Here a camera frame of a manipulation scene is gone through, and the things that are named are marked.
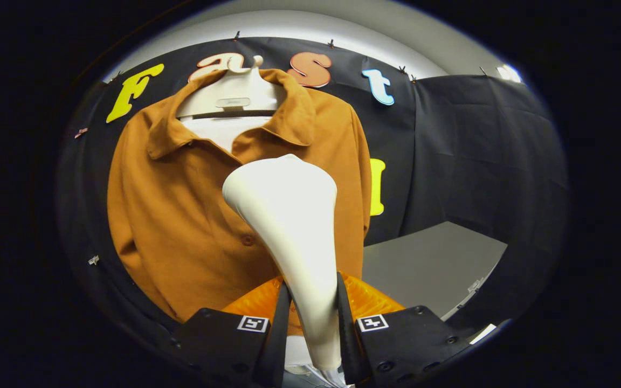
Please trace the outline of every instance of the hanger label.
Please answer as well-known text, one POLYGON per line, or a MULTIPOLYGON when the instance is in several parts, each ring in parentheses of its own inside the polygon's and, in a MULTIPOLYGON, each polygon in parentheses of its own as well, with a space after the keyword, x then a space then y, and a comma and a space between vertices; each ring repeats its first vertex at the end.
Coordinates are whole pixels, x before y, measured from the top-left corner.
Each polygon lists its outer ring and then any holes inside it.
POLYGON ((221 98, 215 101, 217 108, 232 108, 234 106, 248 106, 251 105, 251 99, 249 98, 221 98))

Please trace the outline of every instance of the push pin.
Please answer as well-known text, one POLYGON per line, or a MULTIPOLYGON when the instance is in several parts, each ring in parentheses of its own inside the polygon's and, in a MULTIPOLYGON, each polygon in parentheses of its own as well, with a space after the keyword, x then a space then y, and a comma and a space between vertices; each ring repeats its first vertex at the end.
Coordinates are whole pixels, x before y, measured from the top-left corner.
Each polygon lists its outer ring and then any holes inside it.
POLYGON ((88 132, 88 128, 83 128, 82 130, 79 130, 78 133, 76 134, 76 136, 74 136, 74 139, 78 139, 79 137, 81 137, 84 133, 88 132))

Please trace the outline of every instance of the screw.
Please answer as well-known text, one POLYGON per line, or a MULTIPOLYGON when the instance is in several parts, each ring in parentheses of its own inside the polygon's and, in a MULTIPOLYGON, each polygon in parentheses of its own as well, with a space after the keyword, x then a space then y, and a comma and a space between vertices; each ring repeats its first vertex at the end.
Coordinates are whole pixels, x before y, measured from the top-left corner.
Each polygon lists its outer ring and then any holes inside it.
POLYGON ((177 339, 175 339, 174 337, 171 337, 170 340, 172 342, 172 345, 174 345, 175 348, 180 349, 181 348, 181 344, 179 343, 179 341, 177 341, 177 339))
POLYGON ((387 372, 394 368, 394 366, 395 365, 392 364, 390 361, 385 361, 384 363, 380 363, 380 365, 377 366, 377 370, 381 372, 387 372))
POLYGON ((424 371, 424 372, 427 372, 427 371, 429 371, 429 370, 431 370, 431 369, 435 368, 435 367, 436 367, 436 366, 438 366, 438 365, 439 365, 439 363, 432 363, 432 364, 428 364, 427 366, 425 366, 425 367, 423 368, 423 371, 424 371))

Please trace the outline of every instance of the yellow letter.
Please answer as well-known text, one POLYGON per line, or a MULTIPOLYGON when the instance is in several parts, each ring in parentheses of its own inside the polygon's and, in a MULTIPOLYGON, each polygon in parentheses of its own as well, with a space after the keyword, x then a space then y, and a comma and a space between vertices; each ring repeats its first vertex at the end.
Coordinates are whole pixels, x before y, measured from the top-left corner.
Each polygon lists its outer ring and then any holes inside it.
POLYGON ((164 64, 158 64, 146 71, 141 71, 136 75, 128 77, 126 81, 123 82, 123 89, 121 89, 118 98, 116 98, 112 112, 107 116, 107 122, 114 121, 126 113, 129 113, 131 111, 131 104, 129 103, 131 96, 136 99, 143 94, 150 80, 148 76, 152 75, 154 77, 162 73, 163 70, 164 64))
POLYGON ((380 203, 380 190, 382 184, 380 179, 382 178, 382 170, 385 169, 385 162, 380 159, 370 160, 370 177, 372 180, 372 187, 370 188, 370 215, 377 216, 385 211, 385 206, 380 203))
POLYGON ((188 82, 191 82, 202 75, 212 73, 213 71, 227 69, 226 63, 230 58, 232 69, 240 69, 244 66, 244 56, 238 52, 223 52, 222 54, 215 54, 198 62, 197 66, 199 69, 194 71, 193 74, 188 77, 188 82))

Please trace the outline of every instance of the white wall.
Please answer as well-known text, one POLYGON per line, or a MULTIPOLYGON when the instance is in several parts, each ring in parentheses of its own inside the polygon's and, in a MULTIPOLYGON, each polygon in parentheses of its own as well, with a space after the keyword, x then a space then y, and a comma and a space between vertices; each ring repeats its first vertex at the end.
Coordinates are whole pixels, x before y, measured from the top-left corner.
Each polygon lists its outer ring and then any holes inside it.
POLYGON ((447 74, 498 76, 502 61, 484 47, 428 15, 378 0, 236 1, 188 17, 126 56, 103 77, 109 81, 160 54, 207 41, 241 37, 288 37, 335 46, 406 66, 416 78, 447 74))
POLYGON ((342 49, 379 59, 395 68, 406 66, 407 73, 416 78, 447 75, 414 49, 361 25, 310 12, 270 10, 227 15, 197 24, 180 24, 128 55, 105 75, 103 81, 108 81, 118 71, 125 72, 166 52, 208 41, 232 39, 239 30, 240 37, 286 37, 321 43, 334 39, 335 46, 342 49))

